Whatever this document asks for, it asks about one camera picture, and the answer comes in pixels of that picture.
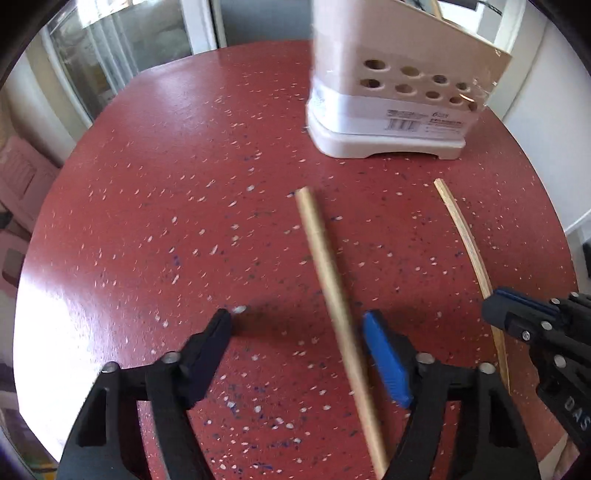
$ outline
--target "speckled surface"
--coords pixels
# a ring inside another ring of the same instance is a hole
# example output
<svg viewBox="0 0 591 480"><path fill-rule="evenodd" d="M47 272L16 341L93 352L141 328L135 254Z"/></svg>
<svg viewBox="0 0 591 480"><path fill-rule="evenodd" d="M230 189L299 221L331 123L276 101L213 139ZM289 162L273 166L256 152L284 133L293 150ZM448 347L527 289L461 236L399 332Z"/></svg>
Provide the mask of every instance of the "speckled surface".
<svg viewBox="0 0 591 480"><path fill-rule="evenodd" d="M103 363L151 362L218 307L247 306L190 413L215 476L372 478L291 194L304 185L316 191L356 317L382 309L443 361L494 360L494 347L435 178L456 195L494 286L541 299L576 288L550 201L491 112L456 161L325 157L304 129L309 57L307 43L250 44L144 72L78 143L37 222L17 304L22 414L54 455ZM527 352L507 341L513 398L545 455L561 428L535 396ZM392 453L406 412L371 376ZM164 479L140 408L154 478ZM444 478L452 434L433 478Z"/></svg>

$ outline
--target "pink chair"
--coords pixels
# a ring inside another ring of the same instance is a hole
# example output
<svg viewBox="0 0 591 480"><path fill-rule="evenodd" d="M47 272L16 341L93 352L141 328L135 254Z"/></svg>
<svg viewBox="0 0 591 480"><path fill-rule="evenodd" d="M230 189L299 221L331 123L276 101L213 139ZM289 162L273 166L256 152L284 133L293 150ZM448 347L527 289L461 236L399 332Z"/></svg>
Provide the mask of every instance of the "pink chair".
<svg viewBox="0 0 591 480"><path fill-rule="evenodd" d="M31 233L58 174L59 169L22 138L13 135L0 151L0 202Z"/></svg>
<svg viewBox="0 0 591 480"><path fill-rule="evenodd" d="M20 270L22 263L20 259L12 257L9 258L10 250L15 250L22 254L22 257L27 253L29 243L14 233L8 230L0 230L0 265L2 275L0 276L0 289L9 297L17 298L17 287L20 280Z"/></svg>

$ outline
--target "white wall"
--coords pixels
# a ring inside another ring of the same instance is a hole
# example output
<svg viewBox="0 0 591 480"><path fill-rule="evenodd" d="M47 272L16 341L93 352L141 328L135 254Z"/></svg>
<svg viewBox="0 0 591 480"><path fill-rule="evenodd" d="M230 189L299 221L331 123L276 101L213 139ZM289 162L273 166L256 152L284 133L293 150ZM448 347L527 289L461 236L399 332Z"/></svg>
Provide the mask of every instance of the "white wall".
<svg viewBox="0 0 591 480"><path fill-rule="evenodd" d="M564 230L591 220L591 77L551 23L504 123L538 173Z"/></svg>
<svg viewBox="0 0 591 480"><path fill-rule="evenodd" d="M39 87L26 53L8 76L3 91L17 132L39 152L63 164L76 142Z"/></svg>

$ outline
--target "metal screw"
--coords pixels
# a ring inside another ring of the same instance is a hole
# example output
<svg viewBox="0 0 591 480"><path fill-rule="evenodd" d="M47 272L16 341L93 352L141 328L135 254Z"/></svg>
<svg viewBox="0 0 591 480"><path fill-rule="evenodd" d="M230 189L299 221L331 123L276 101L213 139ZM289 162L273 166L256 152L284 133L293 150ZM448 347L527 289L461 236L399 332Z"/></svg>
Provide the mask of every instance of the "metal screw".
<svg viewBox="0 0 591 480"><path fill-rule="evenodd" d="M178 362L181 359L181 354L175 351L172 352L166 352L163 356L162 356L162 361L165 364L175 364L176 362Z"/></svg>
<svg viewBox="0 0 591 480"><path fill-rule="evenodd" d="M119 364L117 362L107 362L103 365L103 368L100 370L104 374L111 374L115 370L119 368Z"/></svg>
<svg viewBox="0 0 591 480"><path fill-rule="evenodd" d="M483 364L478 365L478 370L487 375L491 375L496 372L495 366L488 362L484 362Z"/></svg>
<svg viewBox="0 0 591 480"><path fill-rule="evenodd" d="M562 355L555 355L554 356L554 364L558 368L564 368L564 367L566 367L566 360L564 359L564 357Z"/></svg>
<svg viewBox="0 0 591 480"><path fill-rule="evenodd" d="M435 363L435 357L427 352L417 353L417 362L424 365L431 365Z"/></svg>

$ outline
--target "white door frame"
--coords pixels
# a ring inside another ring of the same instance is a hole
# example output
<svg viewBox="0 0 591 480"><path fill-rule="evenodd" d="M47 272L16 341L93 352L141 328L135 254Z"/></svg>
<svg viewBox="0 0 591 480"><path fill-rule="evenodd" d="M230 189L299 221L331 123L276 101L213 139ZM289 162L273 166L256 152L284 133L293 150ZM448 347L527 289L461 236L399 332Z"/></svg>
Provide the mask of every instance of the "white door frame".
<svg viewBox="0 0 591 480"><path fill-rule="evenodd" d="M53 71L56 73L57 79L60 81L61 87L64 89L68 97L68 100L72 103L74 110L76 110L76 113L78 114L86 128L90 128L92 126L92 119L90 118L90 115L86 112L86 109L84 108L80 99L78 98L78 95L72 88L72 84L70 84L70 80L66 76L66 73L64 72L61 66L60 60L57 57L56 49L53 46L53 42L51 41L51 38L49 36L49 29L47 28L47 25L41 29L41 41L43 42L43 47L47 52L47 57L49 58L51 66L53 67Z"/></svg>
<svg viewBox="0 0 591 480"><path fill-rule="evenodd" d="M494 44L513 57L488 106L501 120L527 78L540 48L548 19L528 0L507 0Z"/></svg>

